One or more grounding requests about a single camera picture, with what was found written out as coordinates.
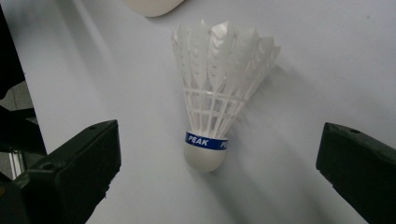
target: shuttlecock feather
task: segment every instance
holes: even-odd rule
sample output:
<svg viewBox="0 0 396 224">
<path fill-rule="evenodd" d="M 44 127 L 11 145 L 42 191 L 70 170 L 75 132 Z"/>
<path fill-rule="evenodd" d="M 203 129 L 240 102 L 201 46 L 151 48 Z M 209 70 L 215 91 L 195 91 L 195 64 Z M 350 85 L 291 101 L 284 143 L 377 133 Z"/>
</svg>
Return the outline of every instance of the shuttlecock feather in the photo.
<svg viewBox="0 0 396 224">
<path fill-rule="evenodd" d="M 172 40 L 191 124 L 184 155 L 191 167 L 210 172 L 221 165 L 225 134 L 268 75 L 280 47 L 256 29 L 235 29 L 227 21 L 180 26 Z"/>
</svg>

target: white shuttlecock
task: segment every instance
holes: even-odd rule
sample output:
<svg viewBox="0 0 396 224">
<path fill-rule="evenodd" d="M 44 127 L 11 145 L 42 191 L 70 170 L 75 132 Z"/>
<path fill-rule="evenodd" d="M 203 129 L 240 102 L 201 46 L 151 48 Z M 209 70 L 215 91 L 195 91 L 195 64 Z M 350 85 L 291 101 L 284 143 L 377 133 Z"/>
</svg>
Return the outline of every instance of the white shuttlecock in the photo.
<svg viewBox="0 0 396 224">
<path fill-rule="evenodd" d="M 224 160 L 225 134 L 271 69 L 280 47 L 256 29 L 239 30 L 224 22 L 180 26 L 172 36 L 178 72 L 183 77 L 191 130 L 184 157 L 201 172 Z"/>
</svg>

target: white surface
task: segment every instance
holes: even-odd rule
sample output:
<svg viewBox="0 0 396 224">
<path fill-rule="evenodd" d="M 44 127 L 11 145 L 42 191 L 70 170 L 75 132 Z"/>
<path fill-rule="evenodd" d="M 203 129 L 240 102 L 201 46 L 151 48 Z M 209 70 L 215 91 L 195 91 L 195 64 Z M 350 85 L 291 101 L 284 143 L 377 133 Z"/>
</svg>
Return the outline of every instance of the white surface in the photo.
<svg viewBox="0 0 396 224">
<path fill-rule="evenodd" d="M 315 169 L 325 121 L 396 147 L 396 3 L 190 0 L 156 19 L 119 1 L 1 0 L 46 147 L 118 119 L 122 166 L 88 223 L 365 223 Z M 278 67 L 211 175 L 183 159 L 189 127 L 171 30 L 257 27 Z"/>
</svg>

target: white background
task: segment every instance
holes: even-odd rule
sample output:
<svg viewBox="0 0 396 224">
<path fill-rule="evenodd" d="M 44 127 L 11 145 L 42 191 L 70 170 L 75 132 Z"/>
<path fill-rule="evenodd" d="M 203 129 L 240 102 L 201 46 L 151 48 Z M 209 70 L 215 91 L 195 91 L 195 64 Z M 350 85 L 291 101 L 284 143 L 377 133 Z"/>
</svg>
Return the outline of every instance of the white background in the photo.
<svg viewBox="0 0 396 224">
<path fill-rule="evenodd" d="M 122 166 L 88 223 L 365 223 L 315 162 L 327 121 L 396 147 L 394 1 L 187 0 L 152 19 L 121 0 L 0 2 L 48 151 L 119 121 Z M 200 19 L 282 46 L 213 174 L 184 162 L 171 44 Z"/>
</svg>

